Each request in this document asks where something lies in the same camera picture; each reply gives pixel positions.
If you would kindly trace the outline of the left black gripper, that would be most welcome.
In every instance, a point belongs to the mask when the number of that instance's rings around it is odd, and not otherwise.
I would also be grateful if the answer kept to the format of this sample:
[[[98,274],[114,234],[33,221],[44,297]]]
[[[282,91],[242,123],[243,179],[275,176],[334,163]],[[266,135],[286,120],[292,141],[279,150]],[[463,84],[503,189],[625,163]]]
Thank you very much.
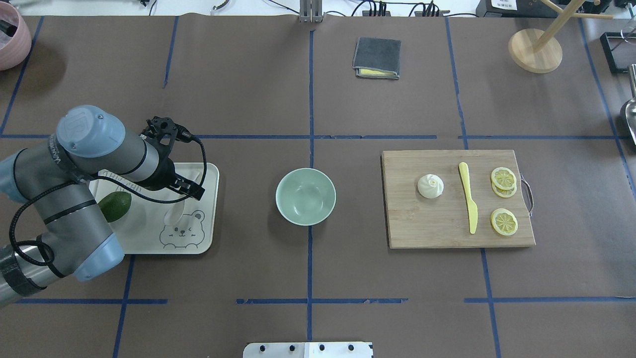
[[[158,167],[161,187],[170,188],[173,192],[181,193],[186,197],[191,197],[197,201],[202,199],[205,189],[202,184],[206,175],[206,163],[202,162],[201,181],[196,182],[180,175],[176,172],[172,160],[163,160]]]

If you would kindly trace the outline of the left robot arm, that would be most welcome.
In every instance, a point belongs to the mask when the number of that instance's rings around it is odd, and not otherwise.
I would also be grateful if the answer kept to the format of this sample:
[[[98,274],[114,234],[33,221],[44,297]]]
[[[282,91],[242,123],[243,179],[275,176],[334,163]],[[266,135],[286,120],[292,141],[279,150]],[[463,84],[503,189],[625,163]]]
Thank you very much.
[[[169,157],[176,141],[200,139],[167,117],[146,124],[136,134],[105,110],[79,105],[45,142],[1,162],[1,192],[20,204],[1,249],[2,307],[70,275],[88,281],[123,261],[88,186],[102,170],[150,191],[171,190],[179,201],[202,198],[202,183],[177,174]]]

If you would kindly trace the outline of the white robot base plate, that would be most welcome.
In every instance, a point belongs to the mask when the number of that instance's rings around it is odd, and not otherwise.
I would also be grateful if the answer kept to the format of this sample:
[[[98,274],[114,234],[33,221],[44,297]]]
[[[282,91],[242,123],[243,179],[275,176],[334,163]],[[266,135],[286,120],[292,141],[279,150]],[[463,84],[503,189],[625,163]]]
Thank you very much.
[[[246,345],[243,358],[373,358],[370,342],[264,342]]]

